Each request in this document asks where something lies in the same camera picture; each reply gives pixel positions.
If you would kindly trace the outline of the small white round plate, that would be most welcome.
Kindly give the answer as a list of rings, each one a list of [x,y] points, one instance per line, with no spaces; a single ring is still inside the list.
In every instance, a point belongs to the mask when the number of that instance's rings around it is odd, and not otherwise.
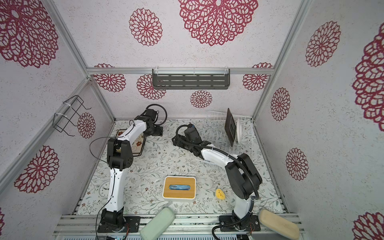
[[[240,118],[237,119],[237,141],[241,143],[243,139],[243,124]]]

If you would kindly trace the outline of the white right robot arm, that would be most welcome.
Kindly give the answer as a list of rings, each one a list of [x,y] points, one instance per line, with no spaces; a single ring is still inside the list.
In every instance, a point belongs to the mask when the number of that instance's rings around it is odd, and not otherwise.
[[[231,155],[203,141],[193,124],[181,125],[172,138],[174,146],[189,151],[204,162],[217,165],[227,174],[236,195],[233,219],[237,225],[249,223],[253,215],[254,201],[260,199],[262,177],[248,154]]]

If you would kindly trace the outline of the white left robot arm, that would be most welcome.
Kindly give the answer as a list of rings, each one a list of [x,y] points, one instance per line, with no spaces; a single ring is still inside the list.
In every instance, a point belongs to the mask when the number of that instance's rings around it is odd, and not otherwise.
[[[138,115],[130,127],[107,142],[107,164],[111,180],[107,203],[102,207],[98,231],[122,232],[126,229],[124,218],[124,188],[129,168],[133,164],[132,145],[139,136],[161,136],[163,127],[156,124],[158,112],[149,106]]]

